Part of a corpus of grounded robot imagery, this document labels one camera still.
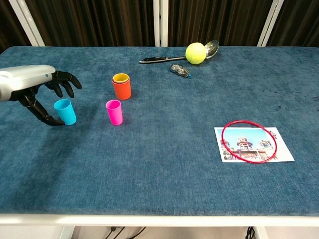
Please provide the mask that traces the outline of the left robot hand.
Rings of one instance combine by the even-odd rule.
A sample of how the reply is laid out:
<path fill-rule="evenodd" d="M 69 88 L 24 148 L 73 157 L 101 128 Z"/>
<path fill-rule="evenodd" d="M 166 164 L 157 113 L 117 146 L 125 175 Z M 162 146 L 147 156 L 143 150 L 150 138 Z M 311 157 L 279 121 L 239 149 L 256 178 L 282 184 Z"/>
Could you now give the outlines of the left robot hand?
<path fill-rule="evenodd" d="M 72 125 L 76 122 L 75 112 L 69 100 L 59 100 L 54 104 L 60 119 L 54 119 L 36 99 L 40 86 L 45 85 L 62 97 L 60 86 L 70 97 L 74 97 L 72 83 L 77 89 L 82 85 L 68 72 L 57 71 L 49 65 L 24 65 L 0 70 L 0 100 L 19 101 L 40 121 L 50 126 Z"/>

